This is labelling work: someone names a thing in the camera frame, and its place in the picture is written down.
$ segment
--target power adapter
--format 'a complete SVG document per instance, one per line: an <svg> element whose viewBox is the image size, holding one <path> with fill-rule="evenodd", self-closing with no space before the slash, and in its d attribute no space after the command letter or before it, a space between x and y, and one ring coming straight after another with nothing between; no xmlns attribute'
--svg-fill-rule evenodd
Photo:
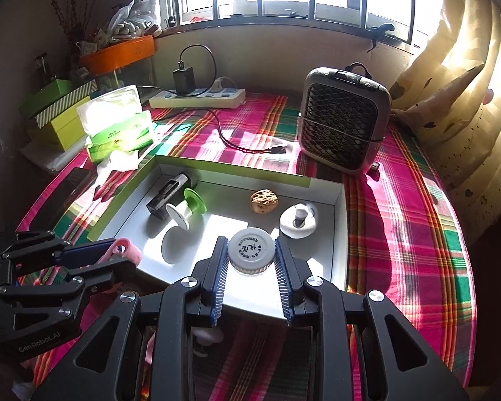
<svg viewBox="0 0 501 401"><path fill-rule="evenodd" d="M186 96L195 91L196 85L193 68L191 66L186 68L182 60L178 62L178 69L172 72L172 77L175 80L177 95Z"/></svg>

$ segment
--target orange box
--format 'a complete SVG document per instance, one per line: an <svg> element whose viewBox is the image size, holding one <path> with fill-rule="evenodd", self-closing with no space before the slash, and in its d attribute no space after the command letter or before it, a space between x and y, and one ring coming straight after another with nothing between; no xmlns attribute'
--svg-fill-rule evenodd
<svg viewBox="0 0 501 401"><path fill-rule="evenodd" d="M80 58L80 66L85 67L92 76L98 77L143 60L143 58L152 57L155 51L154 38L144 36L86 55Z"/></svg>

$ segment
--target white extension socket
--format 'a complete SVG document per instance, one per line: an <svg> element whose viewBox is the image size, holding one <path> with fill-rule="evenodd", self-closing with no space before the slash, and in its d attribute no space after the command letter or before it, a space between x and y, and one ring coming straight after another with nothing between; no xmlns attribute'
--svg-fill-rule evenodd
<svg viewBox="0 0 501 401"><path fill-rule="evenodd" d="M245 101L245 89L223 89L217 93L210 91L195 97L178 96L163 91L150 98L152 108L238 108Z"/></svg>

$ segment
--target space heater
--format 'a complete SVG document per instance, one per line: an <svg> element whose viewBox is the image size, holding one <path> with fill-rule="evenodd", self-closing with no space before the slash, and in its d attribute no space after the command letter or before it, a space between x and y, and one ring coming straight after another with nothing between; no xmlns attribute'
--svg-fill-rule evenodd
<svg viewBox="0 0 501 401"><path fill-rule="evenodd" d="M361 66L365 75L352 72ZM391 97L361 63L308 74L298 139L311 158L351 175L366 173L384 138Z"/></svg>

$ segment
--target curtain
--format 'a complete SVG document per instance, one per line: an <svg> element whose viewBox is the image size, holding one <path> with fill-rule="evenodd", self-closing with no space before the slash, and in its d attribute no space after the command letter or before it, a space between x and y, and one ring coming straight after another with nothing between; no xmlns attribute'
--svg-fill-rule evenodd
<svg viewBox="0 0 501 401"><path fill-rule="evenodd" d="M468 244L501 214L501 14L490 0L444 0L438 29L391 87L446 186Z"/></svg>

